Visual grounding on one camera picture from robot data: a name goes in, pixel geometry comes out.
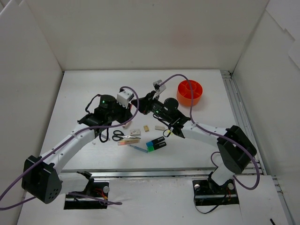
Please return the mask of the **blue slim highlighter pen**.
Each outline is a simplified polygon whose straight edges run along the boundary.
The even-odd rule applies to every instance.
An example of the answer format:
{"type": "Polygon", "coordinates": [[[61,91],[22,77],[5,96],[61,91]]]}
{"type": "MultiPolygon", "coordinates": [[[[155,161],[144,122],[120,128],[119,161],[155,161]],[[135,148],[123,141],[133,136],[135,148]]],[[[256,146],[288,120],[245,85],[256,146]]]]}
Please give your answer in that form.
{"type": "Polygon", "coordinates": [[[144,152],[144,153],[148,153],[148,150],[146,150],[146,149],[143,149],[143,148],[140,148],[140,147],[138,147],[138,146],[135,146],[135,145],[128,145],[129,147],[131,147],[131,148],[133,148],[133,149],[136,149],[136,150],[139,150],[139,151],[142,151],[142,152],[144,152]]]}

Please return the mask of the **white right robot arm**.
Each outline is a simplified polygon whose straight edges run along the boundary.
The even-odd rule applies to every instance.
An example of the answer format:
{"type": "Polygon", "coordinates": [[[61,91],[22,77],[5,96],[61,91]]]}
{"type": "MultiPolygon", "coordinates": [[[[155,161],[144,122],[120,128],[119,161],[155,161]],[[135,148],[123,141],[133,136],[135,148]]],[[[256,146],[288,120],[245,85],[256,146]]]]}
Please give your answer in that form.
{"type": "Polygon", "coordinates": [[[153,91],[131,103],[140,113],[153,113],[162,119],[174,135],[218,148],[222,163],[210,175],[207,182],[209,191],[220,192],[225,183],[241,174],[250,162],[254,163],[256,173],[259,174],[255,162],[257,150],[240,127],[233,125],[230,128],[219,128],[195,122],[179,111],[176,99],[170,97],[162,103],[153,91]]]}

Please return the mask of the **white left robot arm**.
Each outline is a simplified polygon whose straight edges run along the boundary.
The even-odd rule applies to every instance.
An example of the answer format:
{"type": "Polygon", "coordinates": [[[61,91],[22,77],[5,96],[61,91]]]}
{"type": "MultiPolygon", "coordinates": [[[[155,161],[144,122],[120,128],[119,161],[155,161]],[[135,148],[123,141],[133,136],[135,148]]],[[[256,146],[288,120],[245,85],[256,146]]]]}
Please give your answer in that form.
{"type": "Polygon", "coordinates": [[[94,179],[87,172],[61,174],[65,165],[85,145],[92,142],[113,122],[125,123],[132,117],[130,101],[134,97],[130,90],[123,90],[117,97],[101,95],[94,112],[88,112],[52,150],[39,157],[30,156],[24,163],[22,188],[49,204],[60,194],[78,192],[87,197],[93,193],[94,179]]]}

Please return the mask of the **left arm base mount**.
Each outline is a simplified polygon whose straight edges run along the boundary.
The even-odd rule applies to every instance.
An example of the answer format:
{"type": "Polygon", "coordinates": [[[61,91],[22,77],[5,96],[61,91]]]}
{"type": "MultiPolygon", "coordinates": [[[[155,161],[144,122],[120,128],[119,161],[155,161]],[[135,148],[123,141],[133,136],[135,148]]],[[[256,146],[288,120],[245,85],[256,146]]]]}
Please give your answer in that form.
{"type": "MultiPolygon", "coordinates": [[[[83,191],[76,191],[76,193],[95,197],[97,199],[108,200],[108,193],[110,191],[108,181],[97,181],[89,172],[77,172],[89,180],[87,186],[83,191]]],[[[107,209],[108,204],[102,203],[94,199],[90,199],[77,195],[66,195],[64,209],[65,210],[104,210],[107,209]]]]}

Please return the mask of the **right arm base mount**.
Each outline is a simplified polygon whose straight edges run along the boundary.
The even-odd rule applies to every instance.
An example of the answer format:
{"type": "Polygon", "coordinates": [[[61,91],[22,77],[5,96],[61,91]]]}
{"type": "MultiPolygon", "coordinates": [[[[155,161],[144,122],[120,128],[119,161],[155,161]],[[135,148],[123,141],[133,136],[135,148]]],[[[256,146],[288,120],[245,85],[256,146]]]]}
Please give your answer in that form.
{"type": "Polygon", "coordinates": [[[213,185],[208,180],[193,180],[196,206],[238,205],[239,198],[233,180],[224,185],[213,185]]]}

